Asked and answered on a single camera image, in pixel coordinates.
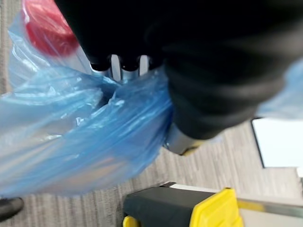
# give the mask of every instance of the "white paper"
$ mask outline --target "white paper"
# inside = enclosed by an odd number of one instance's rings
[[[303,166],[303,121],[252,121],[265,167]]]

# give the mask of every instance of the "black shoe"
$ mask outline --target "black shoe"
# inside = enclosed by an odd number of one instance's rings
[[[19,213],[24,207],[21,198],[1,199],[0,200],[0,222],[5,221]]]

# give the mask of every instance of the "red lid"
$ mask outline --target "red lid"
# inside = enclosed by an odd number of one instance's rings
[[[30,42],[42,53],[68,56],[79,46],[54,0],[23,0],[23,16]]]

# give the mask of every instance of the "gray carpet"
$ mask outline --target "gray carpet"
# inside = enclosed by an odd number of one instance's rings
[[[0,92],[9,90],[7,25],[19,10],[20,0],[0,0]],[[227,130],[222,140],[208,143],[189,157],[162,150],[156,162],[140,176],[107,191],[82,197],[28,196],[26,207],[0,227],[116,227],[121,226],[124,195],[165,181],[238,193],[302,199],[293,168],[262,169],[250,124]]]

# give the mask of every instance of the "black jacket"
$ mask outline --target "black jacket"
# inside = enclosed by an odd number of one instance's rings
[[[209,139],[254,116],[303,54],[301,0],[55,0],[93,64],[164,59],[174,121]]]

